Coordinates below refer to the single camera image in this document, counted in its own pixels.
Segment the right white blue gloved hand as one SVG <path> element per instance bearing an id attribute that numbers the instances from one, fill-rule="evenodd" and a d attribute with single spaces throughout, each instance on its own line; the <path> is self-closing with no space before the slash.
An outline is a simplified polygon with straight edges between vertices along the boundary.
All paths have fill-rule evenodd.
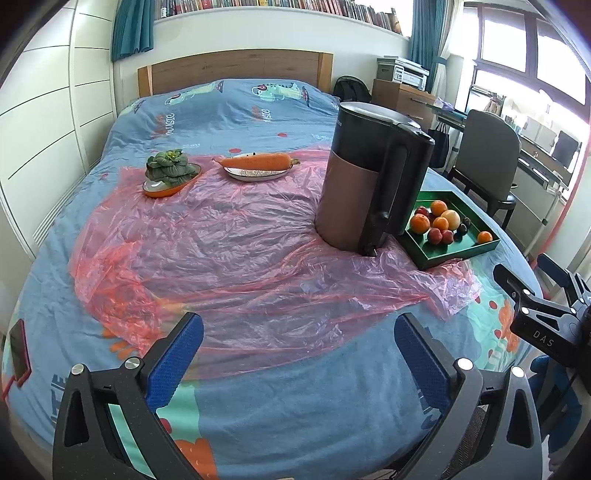
<path id="1" fill-rule="evenodd" d="M 530 370 L 541 437 L 548 439 L 549 469 L 556 472 L 587 428 L 590 394 L 574 369 L 548 356 L 535 358 Z"/>

